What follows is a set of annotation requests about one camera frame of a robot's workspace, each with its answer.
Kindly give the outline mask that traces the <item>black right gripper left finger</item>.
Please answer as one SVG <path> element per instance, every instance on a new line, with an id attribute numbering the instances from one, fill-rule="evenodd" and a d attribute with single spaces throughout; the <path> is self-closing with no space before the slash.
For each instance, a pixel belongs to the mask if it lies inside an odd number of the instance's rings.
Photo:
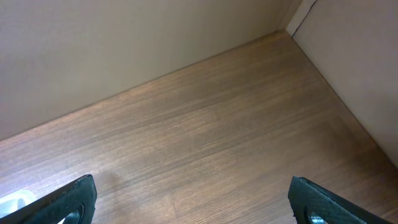
<path id="1" fill-rule="evenodd" d="M 90 224 L 97 191 L 91 174 L 83 175 L 46 196 L 1 218 L 4 224 Z"/>

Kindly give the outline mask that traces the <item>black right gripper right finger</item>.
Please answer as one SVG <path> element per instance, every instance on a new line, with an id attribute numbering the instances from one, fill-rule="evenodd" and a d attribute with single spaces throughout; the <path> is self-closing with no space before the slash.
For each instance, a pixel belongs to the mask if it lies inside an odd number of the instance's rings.
<path id="1" fill-rule="evenodd" d="M 391 224 L 304 177 L 292 177 L 288 199 L 298 224 Z"/>

